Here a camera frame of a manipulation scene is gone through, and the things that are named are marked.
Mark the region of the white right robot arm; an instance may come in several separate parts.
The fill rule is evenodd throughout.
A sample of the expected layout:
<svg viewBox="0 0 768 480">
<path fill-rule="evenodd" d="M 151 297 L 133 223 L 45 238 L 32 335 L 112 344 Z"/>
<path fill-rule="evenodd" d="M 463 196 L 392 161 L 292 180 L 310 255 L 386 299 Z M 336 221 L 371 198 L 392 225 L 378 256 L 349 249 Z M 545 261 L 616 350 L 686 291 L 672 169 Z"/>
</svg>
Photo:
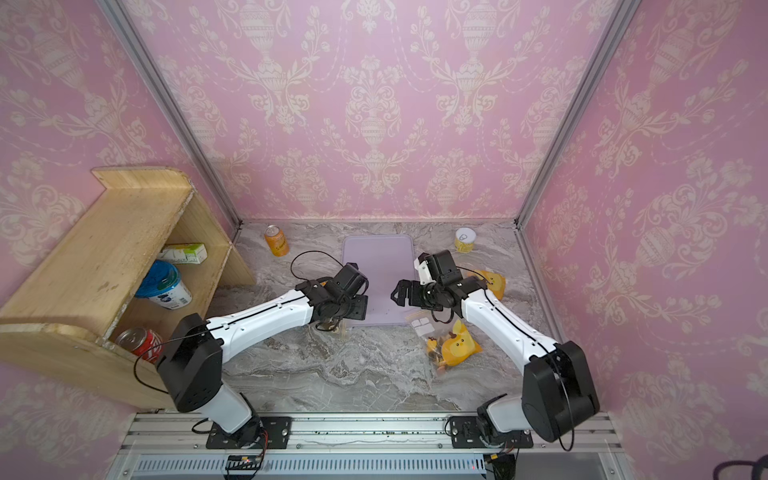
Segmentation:
<svg viewBox="0 0 768 480">
<path fill-rule="evenodd" d="M 477 425 L 486 442 L 525 430 L 559 441 L 600 412 L 580 346 L 559 343 L 528 325 L 496 298 L 482 274 L 464 277 L 447 250 L 421 254 L 414 267 L 419 278 L 397 283 L 390 295 L 395 304 L 460 317 L 493 340 L 522 374 L 520 396 L 502 395 L 478 407 Z"/>
</svg>

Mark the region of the clear ziploc bag of cookies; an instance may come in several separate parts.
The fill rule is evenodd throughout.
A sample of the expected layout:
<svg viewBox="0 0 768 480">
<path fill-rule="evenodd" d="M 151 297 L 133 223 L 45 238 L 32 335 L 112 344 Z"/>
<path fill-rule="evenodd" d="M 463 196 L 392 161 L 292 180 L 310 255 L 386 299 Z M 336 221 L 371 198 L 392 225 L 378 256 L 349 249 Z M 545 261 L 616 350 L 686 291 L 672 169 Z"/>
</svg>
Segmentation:
<svg viewBox="0 0 768 480">
<path fill-rule="evenodd" d="M 319 332 L 345 335 L 347 330 L 347 320 L 335 318 L 318 322 L 315 329 Z"/>
</svg>

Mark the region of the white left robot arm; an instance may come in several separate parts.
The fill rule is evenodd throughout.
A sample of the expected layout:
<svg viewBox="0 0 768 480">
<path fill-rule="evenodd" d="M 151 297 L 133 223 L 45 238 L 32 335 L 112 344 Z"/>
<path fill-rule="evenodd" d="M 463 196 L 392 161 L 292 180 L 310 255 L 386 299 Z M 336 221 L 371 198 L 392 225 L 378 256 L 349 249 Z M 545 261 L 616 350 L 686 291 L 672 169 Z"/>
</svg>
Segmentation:
<svg viewBox="0 0 768 480">
<path fill-rule="evenodd" d="M 347 263 L 333 277 L 305 280 L 255 307 L 208 320 L 198 314 L 183 318 L 155 363 L 176 409 L 202 414 L 233 441 L 255 441 L 263 430 L 261 419 L 224 382 L 224 364 L 290 329 L 364 320 L 368 285 L 357 265 Z"/>
</svg>

